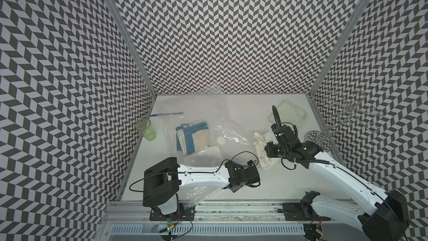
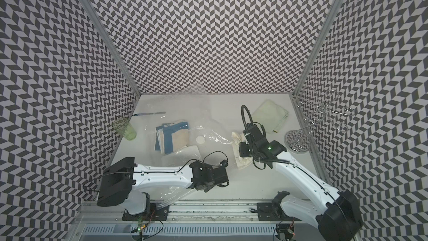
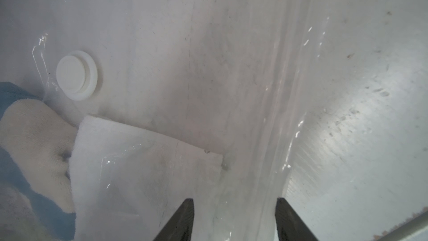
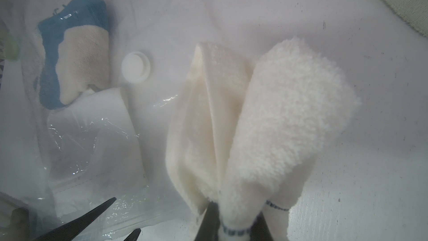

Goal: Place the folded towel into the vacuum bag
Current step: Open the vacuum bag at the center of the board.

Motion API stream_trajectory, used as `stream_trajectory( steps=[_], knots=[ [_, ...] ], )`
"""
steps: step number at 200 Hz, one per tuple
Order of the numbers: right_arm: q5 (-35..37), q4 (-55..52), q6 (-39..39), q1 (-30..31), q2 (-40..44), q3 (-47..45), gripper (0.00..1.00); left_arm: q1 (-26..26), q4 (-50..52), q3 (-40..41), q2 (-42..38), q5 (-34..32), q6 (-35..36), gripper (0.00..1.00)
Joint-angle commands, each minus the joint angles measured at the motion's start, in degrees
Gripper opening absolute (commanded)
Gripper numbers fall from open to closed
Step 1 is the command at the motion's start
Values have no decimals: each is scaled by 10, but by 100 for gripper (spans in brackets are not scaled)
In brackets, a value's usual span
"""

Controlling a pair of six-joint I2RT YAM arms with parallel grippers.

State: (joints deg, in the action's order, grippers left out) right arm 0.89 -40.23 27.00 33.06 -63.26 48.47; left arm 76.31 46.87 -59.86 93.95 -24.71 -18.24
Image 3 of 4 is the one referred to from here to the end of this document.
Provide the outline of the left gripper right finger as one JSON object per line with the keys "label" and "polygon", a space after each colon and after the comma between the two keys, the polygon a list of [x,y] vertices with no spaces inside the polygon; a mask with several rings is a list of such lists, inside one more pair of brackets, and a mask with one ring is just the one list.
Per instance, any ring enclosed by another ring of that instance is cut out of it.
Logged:
{"label": "left gripper right finger", "polygon": [[277,198],[275,221],[279,241],[318,241],[309,227],[283,197]]}

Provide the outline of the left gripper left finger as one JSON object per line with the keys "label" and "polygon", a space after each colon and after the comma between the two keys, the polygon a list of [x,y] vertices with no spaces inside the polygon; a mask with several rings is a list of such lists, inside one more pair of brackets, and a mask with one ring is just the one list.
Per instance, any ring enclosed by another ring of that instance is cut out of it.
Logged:
{"label": "left gripper left finger", "polygon": [[190,241],[194,217],[194,201],[192,198],[187,198],[160,230],[154,241]]}

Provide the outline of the white towel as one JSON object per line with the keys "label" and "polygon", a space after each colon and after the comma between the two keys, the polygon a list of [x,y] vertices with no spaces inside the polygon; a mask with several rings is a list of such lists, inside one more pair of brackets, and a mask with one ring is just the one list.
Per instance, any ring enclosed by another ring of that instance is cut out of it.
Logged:
{"label": "white towel", "polygon": [[192,240],[208,241],[222,156],[95,116],[81,122],[70,159],[77,241],[151,241],[185,199]]}

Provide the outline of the clear plastic vacuum bag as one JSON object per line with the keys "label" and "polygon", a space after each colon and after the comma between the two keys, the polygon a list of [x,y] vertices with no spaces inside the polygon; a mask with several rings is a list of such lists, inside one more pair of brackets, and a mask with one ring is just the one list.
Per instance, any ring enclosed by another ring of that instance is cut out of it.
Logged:
{"label": "clear plastic vacuum bag", "polygon": [[[38,97],[77,135],[95,116],[221,155],[209,241],[274,241],[305,111],[301,54],[313,53],[303,42],[314,3],[1,0],[1,83]],[[78,50],[98,69],[95,92],[79,102],[56,80],[59,61]],[[4,180],[1,239],[62,241]]]}

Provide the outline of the blue and cream towel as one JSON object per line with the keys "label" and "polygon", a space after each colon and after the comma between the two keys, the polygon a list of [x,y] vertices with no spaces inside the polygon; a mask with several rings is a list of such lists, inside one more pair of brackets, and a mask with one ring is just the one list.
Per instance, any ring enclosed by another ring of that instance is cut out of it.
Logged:
{"label": "blue and cream towel", "polygon": [[41,224],[62,241],[75,237],[69,158],[76,135],[38,97],[1,83],[1,180],[25,196]]}

